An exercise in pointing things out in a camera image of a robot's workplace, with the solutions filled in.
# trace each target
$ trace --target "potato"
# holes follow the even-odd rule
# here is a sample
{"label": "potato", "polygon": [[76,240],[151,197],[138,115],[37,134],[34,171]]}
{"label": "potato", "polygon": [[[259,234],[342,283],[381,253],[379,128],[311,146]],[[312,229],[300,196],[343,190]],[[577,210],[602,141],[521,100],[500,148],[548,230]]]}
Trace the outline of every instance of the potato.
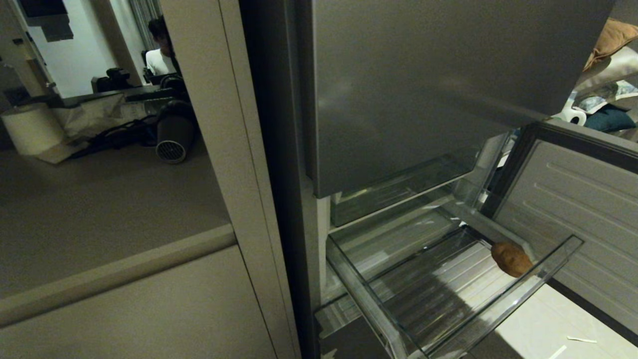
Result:
{"label": "potato", "polygon": [[514,278],[525,274],[533,266],[521,247],[508,242],[495,243],[492,246],[492,258],[502,271]]}

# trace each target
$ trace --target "curtain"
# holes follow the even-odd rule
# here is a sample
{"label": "curtain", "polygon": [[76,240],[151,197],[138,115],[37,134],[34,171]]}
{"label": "curtain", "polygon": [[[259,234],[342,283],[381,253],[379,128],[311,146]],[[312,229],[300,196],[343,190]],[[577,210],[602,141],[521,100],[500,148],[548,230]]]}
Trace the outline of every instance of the curtain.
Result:
{"label": "curtain", "polygon": [[137,23],[137,28],[142,35],[142,41],[146,50],[157,49],[157,44],[153,40],[153,35],[149,31],[149,21],[161,16],[159,0],[128,0],[133,10],[133,16]]}

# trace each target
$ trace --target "refrigerator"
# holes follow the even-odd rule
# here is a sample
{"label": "refrigerator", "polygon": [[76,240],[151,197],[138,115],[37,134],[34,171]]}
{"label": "refrigerator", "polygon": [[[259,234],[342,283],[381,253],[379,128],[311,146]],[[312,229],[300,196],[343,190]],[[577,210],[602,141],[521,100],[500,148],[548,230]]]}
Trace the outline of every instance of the refrigerator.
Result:
{"label": "refrigerator", "polygon": [[549,119],[612,5],[240,2],[304,358],[460,358],[550,280],[638,332],[638,146]]}

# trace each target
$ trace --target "door frame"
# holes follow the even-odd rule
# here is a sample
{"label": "door frame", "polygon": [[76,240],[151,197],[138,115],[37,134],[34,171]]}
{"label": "door frame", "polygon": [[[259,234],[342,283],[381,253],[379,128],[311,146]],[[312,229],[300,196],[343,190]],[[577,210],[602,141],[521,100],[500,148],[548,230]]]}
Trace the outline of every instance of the door frame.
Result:
{"label": "door frame", "polygon": [[301,358],[239,4],[161,7],[273,348]]}

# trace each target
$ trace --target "white t-shirt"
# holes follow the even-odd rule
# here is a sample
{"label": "white t-shirt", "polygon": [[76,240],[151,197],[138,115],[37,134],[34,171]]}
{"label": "white t-shirt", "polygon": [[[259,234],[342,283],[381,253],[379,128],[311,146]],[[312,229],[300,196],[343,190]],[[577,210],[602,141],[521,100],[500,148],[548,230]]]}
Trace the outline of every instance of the white t-shirt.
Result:
{"label": "white t-shirt", "polygon": [[146,53],[146,67],[148,67],[155,76],[177,72],[170,57],[162,54],[159,49]]}

